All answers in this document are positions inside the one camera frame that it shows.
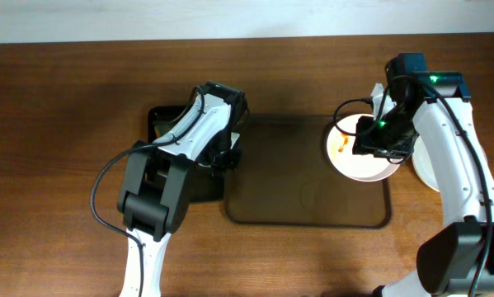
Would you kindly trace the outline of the cream white plate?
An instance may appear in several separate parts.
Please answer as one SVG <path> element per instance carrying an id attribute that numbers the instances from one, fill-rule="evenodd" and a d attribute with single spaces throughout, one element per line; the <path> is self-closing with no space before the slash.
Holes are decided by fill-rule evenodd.
<path id="1" fill-rule="evenodd" d="M 419 137 L 414 144 L 412 164 L 421 181 L 433 191 L 439 192 L 440 190 L 437 180 L 435 179 L 435 173 L 422 137 Z"/>

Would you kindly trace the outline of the pink white plate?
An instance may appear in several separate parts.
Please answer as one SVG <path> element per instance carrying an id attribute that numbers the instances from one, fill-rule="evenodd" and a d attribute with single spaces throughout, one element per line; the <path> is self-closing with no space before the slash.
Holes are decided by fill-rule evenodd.
<path id="1" fill-rule="evenodd" d="M 391 164 L 385 158 L 375 158 L 372 154 L 353 154 L 354 143 L 354 136 L 343 134 L 336 127 L 332 127 L 327 134 L 328 159 L 342 175 L 358 182 L 376 182 L 398 170 L 399 165 Z"/>

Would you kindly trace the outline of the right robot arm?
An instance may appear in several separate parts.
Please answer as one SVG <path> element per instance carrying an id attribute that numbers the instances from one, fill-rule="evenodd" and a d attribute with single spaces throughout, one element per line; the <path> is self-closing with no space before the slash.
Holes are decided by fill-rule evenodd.
<path id="1" fill-rule="evenodd" d="M 430 71 L 421 53 L 385 65 L 388 85 L 374 114 L 358 120 L 353 153 L 406 160 L 421 139 L 435 174 L 443 229 L 423 243 L 416 269 L 375 296 L 494 294 L 494 179 L 473 124 L 465 78 Z"/>

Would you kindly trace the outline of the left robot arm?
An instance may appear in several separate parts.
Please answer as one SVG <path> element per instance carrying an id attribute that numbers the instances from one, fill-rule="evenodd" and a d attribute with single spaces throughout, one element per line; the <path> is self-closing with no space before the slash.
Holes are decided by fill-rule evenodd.
<path id="1" fill-rule="evenodd" d="M 223 197 L 224 175 L 237 168 L 239 130 L 250 111 L 244 92 L 207 82 L 188 111 L 128 156 L 117 202 L 129 234 L 123 296 L 159 296 L 170 237 L 191 202 Z"/>

